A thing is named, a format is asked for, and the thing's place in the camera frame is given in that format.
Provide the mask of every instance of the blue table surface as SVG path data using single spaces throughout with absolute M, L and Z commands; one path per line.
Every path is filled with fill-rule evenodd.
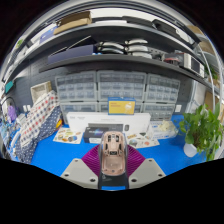
M 173 115 L 172 121 L 178 128 L 182 115 Z M 56 132 L 50 137 L 40 141 L 33 155 L 31 165 L 39 167 L 54 175 L 61 176 L 74 158 L 81 159 L 97 144 L 85 143 L 83 138 L 80 144 L 54 142 Z M 160 145 L 137 149 L 145 158 L 153 158 L 166 175 L 172 174 L 190 165 L 205 162 L 203 153 L 194 157 L 187 157 L 183 151 L 185 136 L 177 135 L 175 138 L 158 140 Z

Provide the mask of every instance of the patterned cloth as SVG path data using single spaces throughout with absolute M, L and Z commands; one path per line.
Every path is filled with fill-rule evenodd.
M 19 161 L 22 163 L 30 164 L 35 152 L 37 143 L 54 133 L 56 130 L 56 125 L 61 118 L 61 109 L 60 106 L 54 108 L 51 115 L 47 120 L 42 124 L 39 130 L 39 134 L 36 138 L 32 139 L 29 144 L 24 147 L 21 147 L 20 139 L 16 143 L 16 156 Z
M 27 115 L 25 124 L 21 127 L 20 145 L 22 148 L 29 146 L 32 139 L 37 138 L 42 124 L 57 106 L 59 106 L 59 101 L 54 90 L 38 98 Z

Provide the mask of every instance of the white pot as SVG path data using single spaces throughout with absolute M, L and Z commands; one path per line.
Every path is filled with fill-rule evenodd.
M 185 143 L 185 145 L 184 145 L 184 153 L 188 157 L 193 157 L 193 156 L 195 156 L 197 154 L 197 148 L 195 148 L 195 146 L 192 145 L 192 144 Z

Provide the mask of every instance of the plastic drawer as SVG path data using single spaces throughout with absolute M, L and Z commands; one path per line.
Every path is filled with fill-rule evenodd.
M 99 112 L 108 112 L 108 103 L 107 102 L 99 102 Z M 137 103 L 135 104 L 135 113 L 141 113 L 143 108 L 143 103 Z
M 148 75 L 145 102 L 176 103 L 180 81 L 160 75 Z
M 143 91 L 123 91 L 123 90 L 101 90 L 98 91 L 99 101 L 108 101 L 108 97 L 134 97 L 136 101 L 142 102 L 144 99 Z
M 175 104 L 144 103 L 143 112 L 151 115 L 152 121 L 169 121 L 175 110 Z
M 84 103 L 60 103 L 61 111 L 65 124 L 68 124 L 67 114 L 68 112 L 97 112 L 97 102 L 84 102 Z
M 122 83 L 122 82 L 100 82 L 98 83 L 99 90 L 123 90 L 123 91 L 144 91 L 145 84 L 141 83 Z
M 144 100 L 145 84 L 100 82 L 98 83 L 98 100 L 107 101 L 108 97 L 134 97 L 136 101 Z
M 101 70 L 97 72 L 98 82 L 128 82 L 128 83 L 146 83 L 146 73 L 144 72 L 126 72 Z
M 96 101 L 96 83 L 66 84 L 58 87 L 60 101 Z
M 96 82 L 96 71 L 87 71 L 74 73 L 66 76 L 56 76 L 55 85 L 57 88 L 61 85 Z

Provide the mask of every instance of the yellow label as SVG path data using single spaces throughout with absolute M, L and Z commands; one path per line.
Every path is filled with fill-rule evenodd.
M 134 114 L 135 101 L 109 101 L 109 114 Z

